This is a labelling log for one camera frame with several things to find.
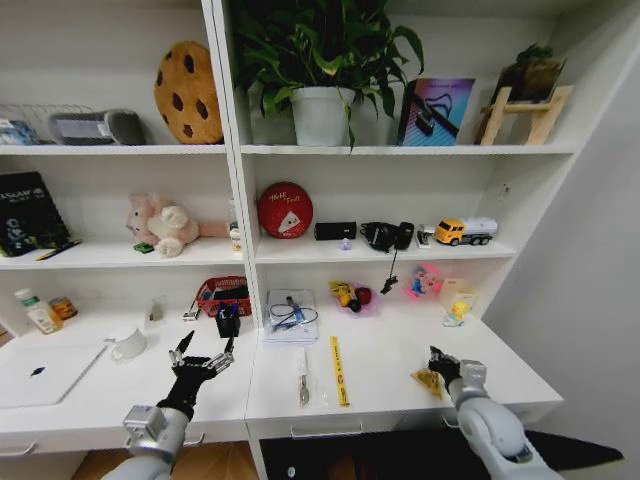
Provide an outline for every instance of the yellow toy truck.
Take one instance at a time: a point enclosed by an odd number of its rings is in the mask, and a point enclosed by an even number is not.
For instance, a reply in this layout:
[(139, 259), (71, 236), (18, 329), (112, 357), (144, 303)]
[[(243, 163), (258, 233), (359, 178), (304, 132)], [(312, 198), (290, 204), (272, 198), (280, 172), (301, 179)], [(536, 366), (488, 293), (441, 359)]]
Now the yellow toy truck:
[(486, 245), (498, 231), (498, 223), (492, 218), (445, 218), (436, 227), (435, 239), (455, 247), (468, 243)]

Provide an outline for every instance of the headphones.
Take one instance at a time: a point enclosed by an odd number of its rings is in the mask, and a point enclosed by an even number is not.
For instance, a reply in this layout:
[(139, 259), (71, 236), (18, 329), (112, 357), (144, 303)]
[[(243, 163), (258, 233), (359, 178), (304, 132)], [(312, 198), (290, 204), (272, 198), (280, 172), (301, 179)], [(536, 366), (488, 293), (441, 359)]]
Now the headphones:
[(409, 248), (413, 237), (413, 224), (402, 222), (399, 226), (384, 222), (363, 223), (360, 233), (374, 250), (389, 253), (391, 247), (396, 250)]

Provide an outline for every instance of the silver robotic arm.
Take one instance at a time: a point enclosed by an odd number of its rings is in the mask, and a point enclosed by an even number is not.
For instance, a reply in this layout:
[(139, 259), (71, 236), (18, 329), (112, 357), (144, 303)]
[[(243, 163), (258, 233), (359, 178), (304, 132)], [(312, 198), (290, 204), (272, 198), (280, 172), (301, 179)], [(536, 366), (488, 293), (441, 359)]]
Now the silver robotic arm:
[(442, 375), (458, 412), (460, 431), (494, 480), (558, 480), (531, 445), (522, 423), (484, 389), (487, 367), (458, 361), (431, 347), (429, 368)]
[(223, 353), (214, 358), (184, 357), (193, 331), (175, 350), (169, 351), (176, 375), (169, 395), (158, 405), (135, 405), (124, 419), (129, 432), (127, 448), (135, 455), (112, 470), (103, 480), (166, 480), (184, 446), (185, 431), (193, 418), (200, 386), (233, 363), (233, 337)]

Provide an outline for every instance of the white laptop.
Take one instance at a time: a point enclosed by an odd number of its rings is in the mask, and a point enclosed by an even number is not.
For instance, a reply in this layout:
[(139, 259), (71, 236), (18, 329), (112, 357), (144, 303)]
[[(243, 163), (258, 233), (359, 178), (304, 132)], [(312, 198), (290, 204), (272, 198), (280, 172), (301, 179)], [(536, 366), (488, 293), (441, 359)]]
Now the white laptop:
[(94, 344), (19, 351), (0, 364), (0, 408), (59, 403), (105, 348)]

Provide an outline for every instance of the black book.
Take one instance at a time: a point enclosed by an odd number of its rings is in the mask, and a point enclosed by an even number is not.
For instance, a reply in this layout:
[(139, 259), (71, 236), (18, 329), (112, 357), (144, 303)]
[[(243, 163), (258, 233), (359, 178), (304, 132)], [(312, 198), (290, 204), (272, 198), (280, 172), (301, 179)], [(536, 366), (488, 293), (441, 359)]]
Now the black book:
[(68, 241), (69, 230), (38, 172), (0, 175), (0, 253), (17, 257)]

